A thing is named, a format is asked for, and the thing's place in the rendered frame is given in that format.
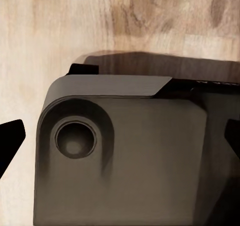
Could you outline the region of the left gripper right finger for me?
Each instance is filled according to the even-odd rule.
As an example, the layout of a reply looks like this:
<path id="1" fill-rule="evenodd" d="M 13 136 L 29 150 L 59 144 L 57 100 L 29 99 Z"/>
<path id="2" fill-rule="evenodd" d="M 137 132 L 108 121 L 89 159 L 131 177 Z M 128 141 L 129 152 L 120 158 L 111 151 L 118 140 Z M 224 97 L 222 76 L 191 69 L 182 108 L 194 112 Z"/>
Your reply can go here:
<path id="1" fill-rule="evenodd" d="M 240 159 L 240 121 L 229 119 L 227 121 L 224 137 Z"/>

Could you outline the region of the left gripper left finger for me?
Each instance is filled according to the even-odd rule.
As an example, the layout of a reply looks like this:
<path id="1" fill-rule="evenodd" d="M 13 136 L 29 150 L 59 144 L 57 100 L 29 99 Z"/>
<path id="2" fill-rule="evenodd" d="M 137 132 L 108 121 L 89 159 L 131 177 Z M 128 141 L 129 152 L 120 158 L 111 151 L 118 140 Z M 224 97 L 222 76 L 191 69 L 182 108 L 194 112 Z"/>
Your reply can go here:
<path id="1" fill-rule="evenodd" d="M 25 138 L 26 131 L 21 119 L 0 124 L 0 179 Z"/>

